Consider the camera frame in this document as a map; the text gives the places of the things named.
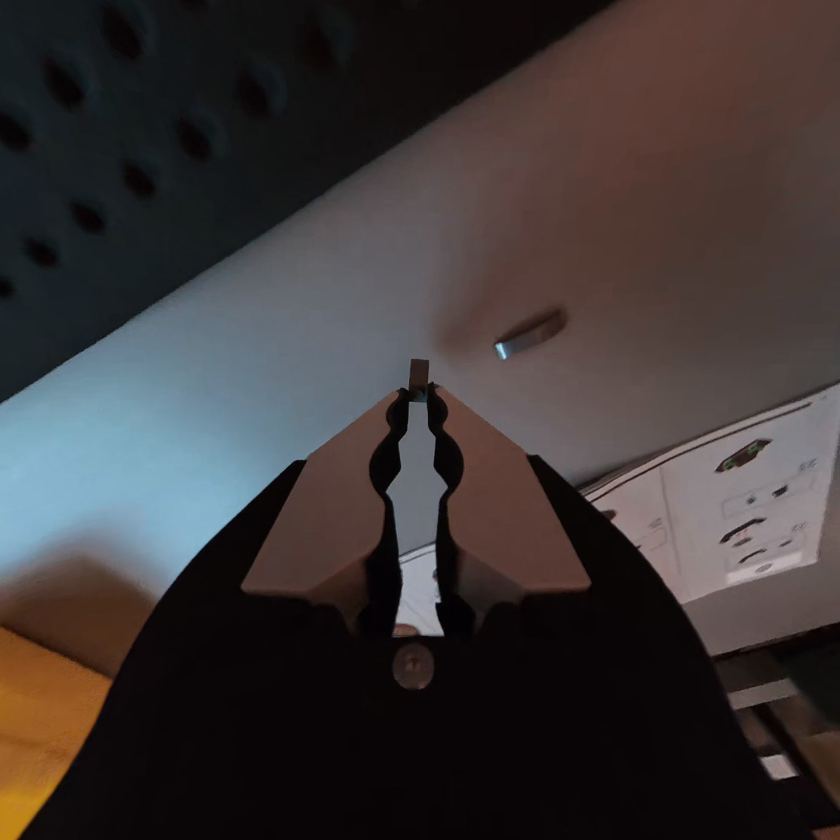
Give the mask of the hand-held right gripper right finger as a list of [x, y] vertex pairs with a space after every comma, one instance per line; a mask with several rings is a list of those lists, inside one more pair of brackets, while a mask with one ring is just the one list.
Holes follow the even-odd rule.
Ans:
[[475, 628], [498, 604], [587, 592], [592, 581], [529, 455], [440, 385], [427, 388], [445, 490], [435, 539], [442, 628]]

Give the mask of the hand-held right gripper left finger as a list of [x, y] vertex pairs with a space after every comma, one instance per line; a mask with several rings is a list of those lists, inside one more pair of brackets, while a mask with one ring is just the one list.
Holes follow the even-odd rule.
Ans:
[[385, 528], [371, 461], [392, 431], [389, 393], [314, 450], [242, 581], [247, 595], [333, 606], [351, 629], [369, 602], [365, 563]]

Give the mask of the curved dark toy brick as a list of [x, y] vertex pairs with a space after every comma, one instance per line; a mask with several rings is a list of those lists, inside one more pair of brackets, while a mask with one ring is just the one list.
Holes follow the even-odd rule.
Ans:
[[493, 352], [499, 361], [526, 352], [559, 335], [569, 321], [566, 308], [543, 308], [507, 328], [493, 343]]

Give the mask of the grey desk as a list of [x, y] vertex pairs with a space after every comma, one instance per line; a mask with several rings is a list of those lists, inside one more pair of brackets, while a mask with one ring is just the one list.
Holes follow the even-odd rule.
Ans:
[[411, 358], [575, 484], [838, 380], [838, 2], [611, 3], [2, 401], [3, 627], [112, 676]]

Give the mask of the open building instruction booklet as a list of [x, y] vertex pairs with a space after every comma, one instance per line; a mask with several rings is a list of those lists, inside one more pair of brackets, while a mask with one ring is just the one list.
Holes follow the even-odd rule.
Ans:
[[582, 485], [707, 650], [838, 622], [838, 383]]

